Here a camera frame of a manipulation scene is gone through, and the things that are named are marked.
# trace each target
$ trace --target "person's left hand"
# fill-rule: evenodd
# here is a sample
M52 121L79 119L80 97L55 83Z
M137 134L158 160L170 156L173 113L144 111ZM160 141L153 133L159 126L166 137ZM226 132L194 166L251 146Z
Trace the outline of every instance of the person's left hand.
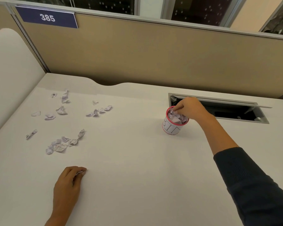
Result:
M59 225L66 224L80 195L81 180L86 173L85 167L66 167L58 178L53 189L53 213L46 223L58 219Z

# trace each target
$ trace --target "small bin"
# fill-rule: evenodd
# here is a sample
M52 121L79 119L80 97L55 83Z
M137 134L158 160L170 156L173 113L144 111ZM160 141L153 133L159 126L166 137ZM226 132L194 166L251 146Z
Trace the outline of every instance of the small bin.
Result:
M171 106L170 108L168 108L166 110L166 117L164 118L164 121L162 122L162 129L167 134L170 134L170 135L176 135L177 133L179 133L179 131L182 129L182 127L189 122L189 119L184 124L176 124L176 123L173 123L172 121L170 121L170 119L168 117L168 113L169 113L170 109L173 108L173 107L174 106Z

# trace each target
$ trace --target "dark sleeve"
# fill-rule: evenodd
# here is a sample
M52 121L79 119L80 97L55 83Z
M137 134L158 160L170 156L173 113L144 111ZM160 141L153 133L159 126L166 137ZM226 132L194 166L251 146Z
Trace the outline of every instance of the dark sleeve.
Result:
M283 226L283 190L240 147L214 160L245 226Z

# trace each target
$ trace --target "person's right arm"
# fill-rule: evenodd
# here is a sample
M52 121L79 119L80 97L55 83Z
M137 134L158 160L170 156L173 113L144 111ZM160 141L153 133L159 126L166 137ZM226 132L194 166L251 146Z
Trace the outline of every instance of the person's right arm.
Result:
M283 226L283 190L234 142L197 98L185 98L174 108L203 129L214 160L247 226Z

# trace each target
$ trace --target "hand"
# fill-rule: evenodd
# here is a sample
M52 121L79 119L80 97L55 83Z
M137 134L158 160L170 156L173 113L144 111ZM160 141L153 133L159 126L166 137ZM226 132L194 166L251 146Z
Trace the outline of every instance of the hand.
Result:
M186 97L181 100L175 107L173 107L173 111L176 111L178 114L182 114L190 119L196 120L197 122L213 116L195 97Z
M53 213L47 225L65 225L80 195L85 167L66 167L53 189Z

